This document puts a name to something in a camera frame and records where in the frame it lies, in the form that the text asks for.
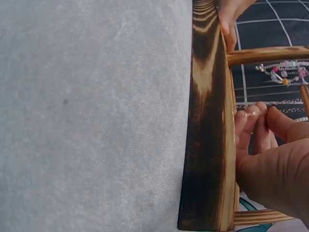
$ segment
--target gray surface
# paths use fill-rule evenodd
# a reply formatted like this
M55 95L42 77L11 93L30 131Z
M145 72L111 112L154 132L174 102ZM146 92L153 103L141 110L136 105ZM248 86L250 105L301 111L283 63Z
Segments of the gray surface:
M192 0L0 2L0 231L175 232Z

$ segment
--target burnt wood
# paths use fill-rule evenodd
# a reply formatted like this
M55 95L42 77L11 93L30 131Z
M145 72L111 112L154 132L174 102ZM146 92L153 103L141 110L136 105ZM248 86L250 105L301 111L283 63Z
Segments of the burnt wood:
M194 0L179 230L233 229L234 136L231 76L217 10L213 0Z

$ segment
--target gold chain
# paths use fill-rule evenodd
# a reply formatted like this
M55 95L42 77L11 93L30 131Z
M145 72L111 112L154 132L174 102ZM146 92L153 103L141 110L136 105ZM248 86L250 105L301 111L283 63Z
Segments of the gold chain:
M279 110L281 111L282 113L286 114L286 113L301 113L301 112L305 112L305 108L290 108L290 109L282 109L282 110ZM235 118L242 118L242 117L252 117L252 116L259 116L259 115L264 115L264 114L267 114L267 111L266 112L256 112L256 111L253 111L253 112L245 112L245 114L243 115L239 115L239 114L236 114L235 115Z
M296 98L296 99L282 100L282 101L272 101L272 102L270 101L266 105L268 105L268 106L270 106L270 105L289 105L289 104L294 104L294 103L297 103L297 102L302 103L303 100ZM241 109L241 108L247 107L247 105L242 104L242 105L237 105L236 107L237 107L237 109Z

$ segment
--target wooden stool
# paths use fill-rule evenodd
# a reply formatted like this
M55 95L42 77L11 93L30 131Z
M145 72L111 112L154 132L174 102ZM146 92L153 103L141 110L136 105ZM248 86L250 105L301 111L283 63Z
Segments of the wooden stool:
M270 209L238 211L235 92L230 66L309 58L309 47L268 47L227 54L213 0L193 0L191 85L178 229L232 231L291 217ZM309 116L309 90L301 86Z

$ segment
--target fingernail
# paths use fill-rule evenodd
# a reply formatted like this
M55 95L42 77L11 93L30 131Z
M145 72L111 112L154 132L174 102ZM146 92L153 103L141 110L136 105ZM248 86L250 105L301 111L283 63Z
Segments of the fingernail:
M271 107L275 107L276 108L276 105L275 104L270 104L267 106L267 110L269 110Z

